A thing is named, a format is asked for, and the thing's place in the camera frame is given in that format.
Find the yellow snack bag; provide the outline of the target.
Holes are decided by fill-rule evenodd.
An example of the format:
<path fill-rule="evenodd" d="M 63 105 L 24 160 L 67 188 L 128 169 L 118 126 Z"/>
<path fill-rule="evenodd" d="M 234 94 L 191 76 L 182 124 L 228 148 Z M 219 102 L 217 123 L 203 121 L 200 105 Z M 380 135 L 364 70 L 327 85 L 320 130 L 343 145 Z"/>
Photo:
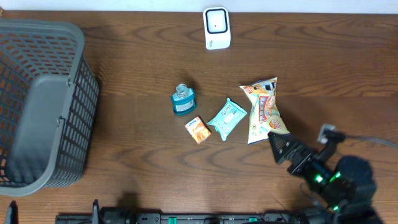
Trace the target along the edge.
<path fill-rule="evenodd" d="M 268 140 L 268 133 L 290 134 L 276 106 L 277 77 L 259 80 L 240 89 L 251 102 L 248 144 Z"/>

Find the teal wet wipes pack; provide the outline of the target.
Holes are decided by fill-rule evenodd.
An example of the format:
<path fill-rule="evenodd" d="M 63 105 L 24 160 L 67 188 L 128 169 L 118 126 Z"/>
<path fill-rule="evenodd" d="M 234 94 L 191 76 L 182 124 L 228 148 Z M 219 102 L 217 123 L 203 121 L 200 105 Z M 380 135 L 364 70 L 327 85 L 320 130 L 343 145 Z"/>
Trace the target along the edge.
<path fill-rule="evenodd" d="M 242 107 L 227 98 L 224 107 L 208 122 L 208 125 L 213 126 L 221 139 L 226 141 L 228 135 L 246 115 L 247 112 Z"/>

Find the orange tissue pack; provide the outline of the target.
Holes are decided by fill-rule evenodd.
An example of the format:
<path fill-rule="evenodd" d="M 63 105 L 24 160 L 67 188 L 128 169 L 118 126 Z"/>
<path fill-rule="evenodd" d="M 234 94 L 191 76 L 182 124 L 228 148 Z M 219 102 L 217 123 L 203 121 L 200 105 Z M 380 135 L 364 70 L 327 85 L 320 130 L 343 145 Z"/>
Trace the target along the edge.
<path fill-rule="evenodd" d="M 191 121 L 189 121 L 185 125 L 185 128 L 197 144 L 201 144 L 211 135 L 210 130 L 206 127 L 206 125 L 199 116 L 196 116 Z"/>

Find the teal mouthwash bottle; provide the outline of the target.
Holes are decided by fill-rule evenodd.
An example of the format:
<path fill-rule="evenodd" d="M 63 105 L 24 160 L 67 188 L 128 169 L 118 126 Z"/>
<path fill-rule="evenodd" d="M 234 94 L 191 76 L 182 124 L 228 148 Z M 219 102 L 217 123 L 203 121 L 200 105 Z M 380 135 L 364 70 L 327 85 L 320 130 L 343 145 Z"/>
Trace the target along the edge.
<path fill-rule="evenodd" d="M 192 112 L 196 108 L 195 92 L 186 84 L 178 84 L 175 93 L 170 97 L 173 111 L 176 116 L 182 116 Z"/>

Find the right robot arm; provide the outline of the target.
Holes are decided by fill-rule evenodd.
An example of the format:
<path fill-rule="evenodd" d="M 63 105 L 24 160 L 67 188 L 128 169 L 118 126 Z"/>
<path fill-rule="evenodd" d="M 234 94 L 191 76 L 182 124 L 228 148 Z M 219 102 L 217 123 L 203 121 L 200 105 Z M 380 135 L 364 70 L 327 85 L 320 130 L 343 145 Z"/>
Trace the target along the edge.
<path fill-rule="evenodd" d="M 317 152 L 290 134 L 268 133 L 275 162 L 291 162 L 287 171 L 304 179 L 309 190 L 327 203 L 331 223 L 382 223 L 372 206 L 377 186 L 370 163 L 343 156 L 335 169 L 330 169 L 326 162 L 346 136 L 338 131 L 324 131 L 322 136 L 325 148 Z"/>

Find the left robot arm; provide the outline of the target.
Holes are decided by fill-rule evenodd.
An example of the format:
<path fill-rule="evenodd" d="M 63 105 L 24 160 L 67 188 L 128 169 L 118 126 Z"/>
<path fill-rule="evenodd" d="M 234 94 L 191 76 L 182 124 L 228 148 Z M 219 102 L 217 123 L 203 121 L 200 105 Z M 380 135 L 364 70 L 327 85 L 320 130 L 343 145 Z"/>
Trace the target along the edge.
<path fill-rule="evenodd" d="M 117 207 L 100 208 L 97 200 L 93 202 L 91 215 L 58 215 L 55 224 L 128 224 L 134 223 L 134 216 L 129 210 Z M 13 200 L 6 213 L 4 224 L 19 224 L 18 206 Z"/>

